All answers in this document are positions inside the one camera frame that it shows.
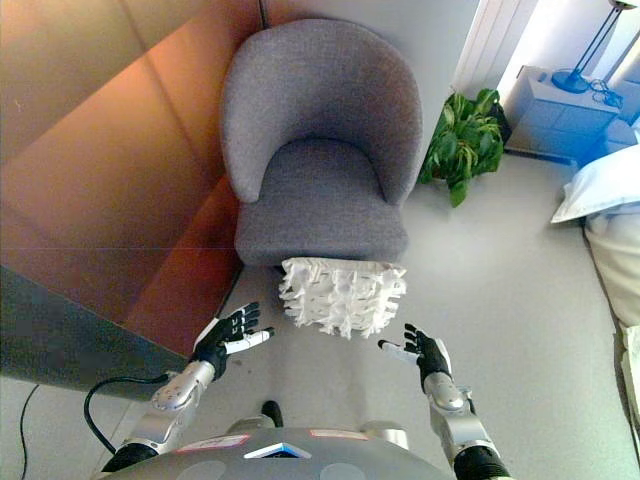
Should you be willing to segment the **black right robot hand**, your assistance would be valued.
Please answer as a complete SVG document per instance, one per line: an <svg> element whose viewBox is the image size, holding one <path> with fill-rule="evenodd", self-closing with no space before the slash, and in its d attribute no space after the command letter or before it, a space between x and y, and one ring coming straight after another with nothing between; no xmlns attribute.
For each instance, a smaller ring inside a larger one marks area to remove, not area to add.
<svg viewBox="0 0 640 480"><path fill-rule="evenodd" d="M404 324L404 339L404 345L381 339L377 346L392 358L417 366L422 381L434 373L451 376L448 352L439 339L429 337L410 323Z"/></svg>

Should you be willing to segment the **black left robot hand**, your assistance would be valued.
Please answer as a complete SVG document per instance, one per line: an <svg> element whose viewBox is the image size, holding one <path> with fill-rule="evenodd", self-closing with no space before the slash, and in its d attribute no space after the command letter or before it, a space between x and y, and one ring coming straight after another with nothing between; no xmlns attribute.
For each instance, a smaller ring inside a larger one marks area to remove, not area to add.
<svg viewBox="0 0 640 480"><path fill-rule="evenodd" d="M273 327L256 330L260 307L251 302L224 318L214 318L198 335L190 362L207 362L214 368L214 378L219 379L226 370L228 357L253 348L275 335Z"/></svg>

